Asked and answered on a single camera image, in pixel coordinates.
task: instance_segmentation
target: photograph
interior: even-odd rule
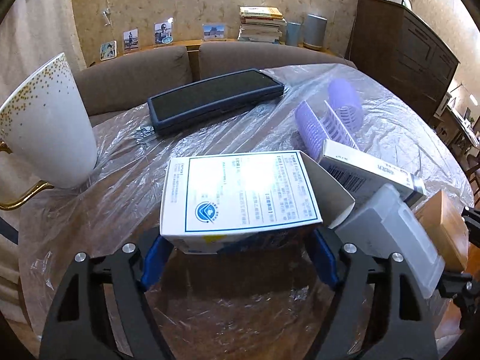
[[[171,43],[172,41],[172,20],[155,24],[155,44]]]
[[[138,50],[138,29],[125,31],[123,33],[123,50]]]
[[[104,43],[100,46],[100,61],[106,61],[117,56],[117,41]]]
[[[203,40],[225,39],[225,24],[204,24]]]

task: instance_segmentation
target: brown sofa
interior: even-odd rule
[[[339,63],[323,52],[269,43],[209,42],[198,50],[200,78],[249,68]],[[75,74],[92,126],[146,102],[148,97],[193,81],[187,49],[167,46],[96,64]]]

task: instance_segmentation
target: sofa cushion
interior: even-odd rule
[[[92,127],[98,126],[100,123],[103,123],[109,119],[112,119],[112,117],[115,117],[117,115],[122,114],[124,111],[115,111],[115,112],[107,112],[105,114],[99,114],[99,115],[93,115],[90,116],[90,124]]]
[[[159,93],[190,84],[185,46],[133,52],[75,74],[89,116],[126,111]]]
[[[199,64],[202,79],[251,68],[279,68],[289,65],[344,64],[356,68],[353,62],[324,52],[254,42],[204,43],[200,46]]]

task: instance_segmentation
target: blue circular logo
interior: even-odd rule
[[[213,223],[218,216],[217,205],[212,202],[202,202],[195,209],[195,216],[200,222]]]

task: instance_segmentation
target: gold dot pattern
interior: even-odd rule
[[[0,139],[8,137],[15,123],[23,125],[18,122],[17,115],[20,115],[32,103],[41,101],[44,107],[48,106],[48,102],[45,102],[49,95],[47,90],[50,89],[50,83],[53,83],[54,80],[58,80],[57,83],[60,81],[62,85],[58,90],[59,93],[65,91],[65,95],[68,95],[75,88],[74,76],[63,53],[35,74],[15,96],[7,100],[7,105],[0,112]]]

